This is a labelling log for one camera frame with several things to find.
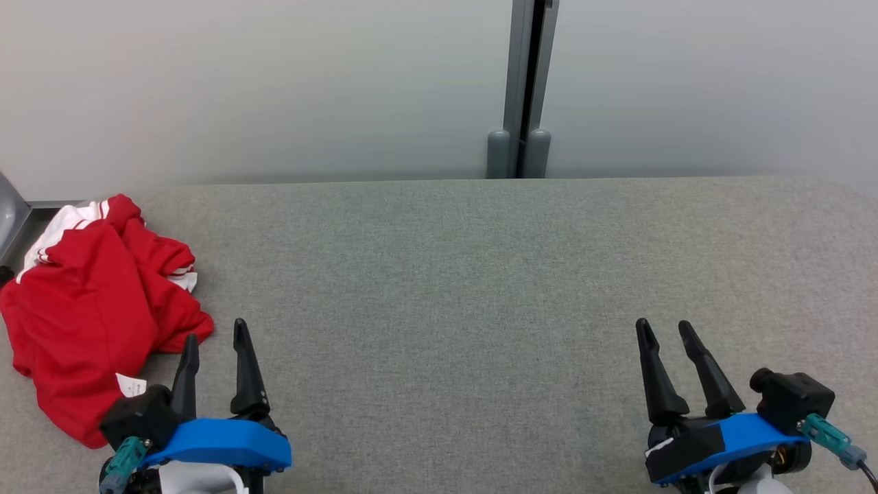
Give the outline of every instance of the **gray fabric surface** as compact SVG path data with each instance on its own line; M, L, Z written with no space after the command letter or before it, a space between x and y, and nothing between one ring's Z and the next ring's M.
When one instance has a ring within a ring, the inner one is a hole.
M878 204L804 179L678 178L185 187L136 193L198 257L217 322L198 407L234 394L249 322L296 465L267 492L658 492L634 322L704 398L686 318L752 410L759 367L838 395L878 466ZM92 492L109 450L67 438L0 345L0 492ZM170 383L175 356L143 376ZM824 451L798 493L870 492Z

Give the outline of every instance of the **robotic arm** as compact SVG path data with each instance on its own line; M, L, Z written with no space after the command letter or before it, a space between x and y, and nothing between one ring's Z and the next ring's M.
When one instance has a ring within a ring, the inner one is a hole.
M792 494L774 476L805 469L813 441L830 449L850 470L862 469L878 492L865 452L825 420L835 400L832 390L807 374L761 368L750 387L762 401L756 413L743 413L744 403L692 324L681 321L679 329L707 398L703 417L686 417L689 406L668 378L649 322L637 321L652 423L644 455L653 483L672 485L681 494ZM724 484L729 487L717 490Z
M271 419L247 323L234 322L237 394L227 419L197 418L198 341L186 339L173 390L154 385L120 398L100 429L116 454L100 494L263 494L263 479L292 466L290 441Z

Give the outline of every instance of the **black knob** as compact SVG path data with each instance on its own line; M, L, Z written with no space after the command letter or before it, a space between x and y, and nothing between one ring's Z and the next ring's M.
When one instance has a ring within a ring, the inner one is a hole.
M762 367L760 370L753 373L750 377L750 389L756 391L757 393L761 393L763 389L765 389L766 381L774 372L771 371L768 367Z

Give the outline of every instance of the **gray tablecloth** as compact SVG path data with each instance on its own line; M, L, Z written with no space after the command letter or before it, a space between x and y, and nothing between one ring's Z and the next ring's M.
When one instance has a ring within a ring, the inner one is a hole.
M878 203L780 178L182 187L133 194L198 257L198 408L234 394L247 319L295 467L269 493L656 492L634 322L704 398L691 321L752 410L759 367L838 395L878 461ZM56 429L0 345L0 492L93 492L108 448ZM142 376L169 384L176 356ZM825 451L784 482L870 492Z

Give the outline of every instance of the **red garment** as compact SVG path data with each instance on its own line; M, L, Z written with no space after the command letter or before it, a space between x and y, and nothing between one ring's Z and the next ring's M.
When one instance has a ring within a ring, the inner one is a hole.
M97 427L122 397L115 374L136 376L151 352L181 352L190 332L199 343L213 332L198 301L166 278L195 257L149 231L140 209L117 195L104 219L65 230L45 258L0 291L12 365L33 378L58 427L102 447Z

